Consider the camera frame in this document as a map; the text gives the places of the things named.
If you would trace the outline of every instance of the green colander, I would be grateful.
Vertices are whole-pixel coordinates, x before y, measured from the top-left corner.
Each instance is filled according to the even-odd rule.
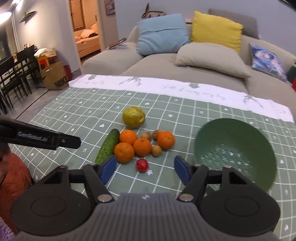
[[[222,118],[205,124],[195,139],[194,157],[212,170],[231,165],[265,191],[276,176],[276,157],[268,140],[240,120]]]

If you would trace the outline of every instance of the paper bag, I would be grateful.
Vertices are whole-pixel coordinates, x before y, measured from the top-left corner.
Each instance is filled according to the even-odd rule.
[[[40,74],[48,90],[62,90],[69,86],[69,80],[62,62],[45,67],[40,71]]]

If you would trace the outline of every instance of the silver screw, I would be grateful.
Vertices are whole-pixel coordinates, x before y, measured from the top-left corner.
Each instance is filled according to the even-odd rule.
[[[184,193],[179,196],[179,199],[182,202],[191,202],[193,200],[193,196],[191,194]]]
[[[102,194],[98,196],[99,202],[110,202],[113,199],[113,197],[109,194]]]

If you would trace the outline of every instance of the patterned pillow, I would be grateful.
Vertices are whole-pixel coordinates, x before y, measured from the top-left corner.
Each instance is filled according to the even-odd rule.
[[[296,62],[292,65],[292,67],[290,68],[290,70],[287,73],[287,79],[292,84],[293,84],[295,78],[296,78]]]
[[[274,53],[255,44],[250,44],[250,47],[253,59],[252,67],[254,69],[272,75],[284,82],[287,81],[287,76],[279,58]]]

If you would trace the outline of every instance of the purple fabric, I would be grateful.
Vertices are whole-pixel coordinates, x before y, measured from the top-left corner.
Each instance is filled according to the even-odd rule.
[[[11,241],[15,237],[11,229],[5,224],[3,219],[0,217],[0,240]]]

